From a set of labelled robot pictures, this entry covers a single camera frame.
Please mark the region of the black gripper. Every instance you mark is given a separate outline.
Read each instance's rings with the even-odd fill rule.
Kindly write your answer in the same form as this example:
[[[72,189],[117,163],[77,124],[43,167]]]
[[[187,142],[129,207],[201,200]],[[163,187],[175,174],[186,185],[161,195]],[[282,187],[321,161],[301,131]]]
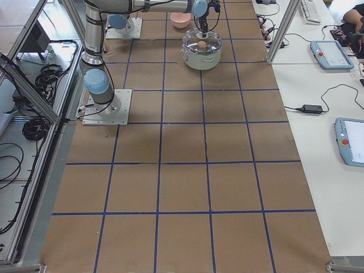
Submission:
[[[218,25],[221,13],[220,1],[212,0],[196,0],[195,1],[195,25],[198,28],[198,36],[202,36],[202,32],[208,32],[207,17],[209,16],[210,9],[213,9],[217,13],[217,20],[215,26]]]

